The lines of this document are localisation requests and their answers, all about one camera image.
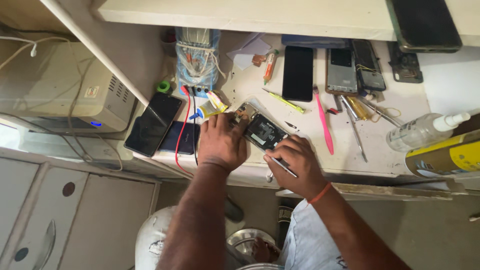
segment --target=pink toothbrush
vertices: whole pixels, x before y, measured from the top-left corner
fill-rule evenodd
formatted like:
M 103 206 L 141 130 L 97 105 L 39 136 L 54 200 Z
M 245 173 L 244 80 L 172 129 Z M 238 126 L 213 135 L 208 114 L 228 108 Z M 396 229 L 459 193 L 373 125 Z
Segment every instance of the pink toothbrush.
M 317 98 L 318 103 L 318 112 L 320 114 L 320 119 L 322 120 L 322 125 L 324 126 L 324 136 L 325 142 L 327 143 L 328 150 L 330 151 L 330 155 L 333 155 L 333 141 L 332 136 L 330 135 L 330 131 L 328 131 L 327 123 L 325 121 L 325 113 L 324 109 L 322 108 L 322 104 L 320 103 L 320 99 L 318 98 L 318 87 L 317 85 L 313 85 L 313 93 Z

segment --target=green tape roll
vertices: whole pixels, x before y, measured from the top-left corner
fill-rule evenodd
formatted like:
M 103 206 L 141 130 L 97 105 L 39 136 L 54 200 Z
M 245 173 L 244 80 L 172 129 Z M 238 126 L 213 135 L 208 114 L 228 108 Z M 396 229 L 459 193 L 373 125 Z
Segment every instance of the green tape roll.
M 161 81 L 156 85 L 156 90 L 158 92 L 165 93 L 170 89 L 170 83 L 167 81 Z

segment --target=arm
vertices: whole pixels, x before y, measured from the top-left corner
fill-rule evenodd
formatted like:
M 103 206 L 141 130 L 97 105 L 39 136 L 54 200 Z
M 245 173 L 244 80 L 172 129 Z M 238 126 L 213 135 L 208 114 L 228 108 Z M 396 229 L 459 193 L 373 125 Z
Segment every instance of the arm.
M 270 157 L 284 159 L 298 178 L 290 175 Z M 327 184 L 316 156 L 305 138 L 293 135 L 282 140 L 273 151 L 267 151 L 264 159 L 281 187 L 307 200 L 316 197 Z M 334 188 L 330 188 L 312 206 L 331 234 L 349 269 L 410 269 Z
M 241 136 L 248 122 L 232 129 L 228 119 L 222 113 L 202 124 L 198 169 L 172 218 L 157 270 L 224 268 L 226 180 L 247 158 Z

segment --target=hand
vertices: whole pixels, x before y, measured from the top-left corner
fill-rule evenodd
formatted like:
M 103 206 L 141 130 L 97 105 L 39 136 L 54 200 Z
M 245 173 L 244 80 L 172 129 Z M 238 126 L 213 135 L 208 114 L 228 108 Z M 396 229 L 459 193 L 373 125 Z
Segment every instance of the hand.
M 273 151 L 267 150 L 266 153 L 264 160 L 281 187 L 311 200 L 326 186 L 327 181 L 320 171 L 317 158 L 307 139 L 297 135 L 289 136 L 278 143 Z M 298 177 L 291 175 L 271 157 L 285 160 L 289 164 L 288 168 Z
M 198 166 L 214 164 L 222 167 L 227 173 L 238 168 L 247 159 L 247 144 L 242 138 L 248 124 L 248 117 L 243 116 L 240 122 L 231 128 L 228 124 L 233 113 L 221 113 L 210 116 L 201 128 L 201 141 L 198 150 Z

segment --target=green screwdriver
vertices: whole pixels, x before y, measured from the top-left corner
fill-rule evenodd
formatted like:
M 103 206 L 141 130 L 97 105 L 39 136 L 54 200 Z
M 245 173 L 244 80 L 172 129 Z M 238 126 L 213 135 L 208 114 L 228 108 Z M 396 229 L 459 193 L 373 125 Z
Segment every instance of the green screwdriver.
M 303 108 L 301 108 L 301 107 L 299 107 L 299 106 L 291 103 L 290 101 L 282 98 L 281 96 L 279 96 L 279 95 L 277 95 L 277 94 L 275 94 L 275 93 L 272 93 L 272 92 L 268 91 L 268 90 L 265 89 L 265 88 L 262 88 L 262 89 L 265 90 L 265 91 L 267 91 L 270 95 L 272 95 L 272 96 L 275 97 L 276 99 L 282 101 L 282 102 L 285 103 L 285 104 L 290 105 L 291 107 L 293 107 L 294 109 L 296 109 L 296 110 L 299 111 L 300 113 L 304 113 L 304 112 L 305 112 L 305 109 L 303 109 Z

